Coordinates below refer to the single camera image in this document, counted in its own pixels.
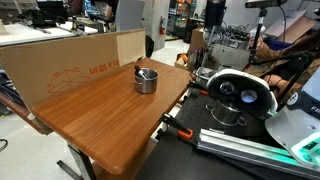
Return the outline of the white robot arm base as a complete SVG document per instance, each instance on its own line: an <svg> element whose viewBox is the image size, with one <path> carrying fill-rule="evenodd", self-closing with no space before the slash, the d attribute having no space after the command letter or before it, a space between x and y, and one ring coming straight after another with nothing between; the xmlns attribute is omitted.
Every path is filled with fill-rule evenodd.
<svg viewBox="0 0 320 180"><path fill-rule="evenodd" d="M265 127L299 163L320 168L320 69L266 120Z"/></svg>

